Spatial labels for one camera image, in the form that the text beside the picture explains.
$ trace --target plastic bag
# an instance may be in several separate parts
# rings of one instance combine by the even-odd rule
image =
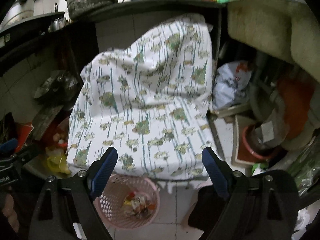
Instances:
[[[307,147],[288,168],[287,172],[294,177],[299,196],[317,181],[320,171],[320,136]]]
[[[289,151],[287,153],[287,155],[282,160],[277,162],[274,166],[272,166],[268,170],[269,171],[273,171],[273,170],[286,171],[291,166],[291,164],[294,163],[294,161],[299,157],[299,155],[301,153],[305,152],[313,144],[315,138],[316,137],[313,137],[312,140],[310,141],[310,143],[308,145],[306,145],[305,147],[303,147],[302,149]]]
[[[305,228],[309,223],[309,220],[310,220],[309,211],[306,208],[299,210],[296,227],[294,228],[294,231]]]
[[[67,157],[64,154],[63,149],[54,148],[50,150],[46,148],[47,157],[47,165],[49,169],[53,172],[62,172],[65,174],[70,174],[70,170],[67,164]]]
[[[251,73],[247,61],[234,61],[218,68],[212,92],[213,108],[219,110],[246,103]]]

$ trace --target fish print fabric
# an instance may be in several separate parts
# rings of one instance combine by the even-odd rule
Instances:
[[[115,172],[157,179],[206,176],[216,151],[205,117],[212,94],[212,46],[204,17],[187,14],[152,28],[125,50],[97,55],[69,124],[69,164],[88,168],[109,146]]]

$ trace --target clutter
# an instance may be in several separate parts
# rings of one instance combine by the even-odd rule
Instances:
[[[287,155],[282,160],[280,160],[278,163],[273,165],[269,170],[286,171],[291,166],[291,164],[299,157],[299,155],[301,153],[305,152],[313,144],[315,139],[316,139],[316,137],[313,137],[312,140],[310,141],[310,143],[308,145],[306,145],[305,147],[303,147],[302,149],[289,151],[287,153]]]
[[[47,165],[51,171],[65,174],[71,173],[67,164],[67,156],[64,154],[62,148],[47,147],[45,152],[48,155]]]
[[[287,172],[295,180],[300,196],[306,193],[318,180],[318,172],[320,171],[319,152],[320,136],[317,136],[314,142],[306,147],[287,169]]]
[[[252,176],[266,172],[268,166],[267,163],[256,163],[252,166]]]
[[[242,133],[248,125],[254,125],[255,120],[248,117],[236,115],[235,124],[233,126],[233,150],[231,163],[235,166],[250,168],[255,163],[260,163],[263,160],[254,157],[245,147],[242,140]]]
[[[134,229],[153,222],[160,208],[160,195],[148,178],[112,174],[93,204],[105,225]]]
[[[285,104],[284,122],[289,125],[286,138],[293,139],[302,133],[308,120],[314,88],[296,79],[283,78],[277,82],[277,89]]]
[[[51,71],[51,76],[37,88],[34,99],[50,106],[62,105],[79,92],[77,83],[76,78],[68,71]]]
[[[17,140],[18,145],[15,149],[15,153],[20,151],[22,147],[27,146],[28,144],[31,144],[32,142],[32,131],[33,126],[32,123],[16,123],[16,130],[17,130]]]
[[[218,68],[212,93],[213,109],[246,103],[251,73],[246,61],[230,62]]]
[[[148,196],[139,192],[130,192],[125,198],[122,210],[127,217],[146,219],[151,216],[152,211],[155,210],[155,205],[151,203]]]
[[[0,156],[9,157],[18,146],[16,126],[12,113],[7,113],[0,120]]]
[[[282,116],[273,110],[263,124],[245,127],[242,132],[242,141],[255,158],[268,160],[280,152],[279,145],[284,141],[288,129]]]
[[[34,117],[32,126],[34,127],[33,138],[40,141],[50,124],[59,114],[63,106],[47,106],[43,107]]]

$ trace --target blue gripper pad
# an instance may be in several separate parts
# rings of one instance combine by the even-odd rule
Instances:
[[[207,148],[202,151],[202,163],[207,170],[218,196],[227,200],[230,196],[228,192],[228,182]]]
[[[101,195],[118,161],[117,150],[113,147],[111,148],[111,152],[108,154],[107,158],[104,160],[101,167],[92,179],[90,191],[90,197],[92,199],[95,199]]]

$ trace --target pink plastic basket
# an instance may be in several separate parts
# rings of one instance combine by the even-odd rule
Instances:
[[[145,194],[156,205],[147,219],[127,217],[122,211],[124,200],[132,190]],[[148,178],[113,174],[101,196],[97,197],[93,203],[105,224],[117,229],[134,229],[152,223],[159,212],[160,195],[157,186]]]

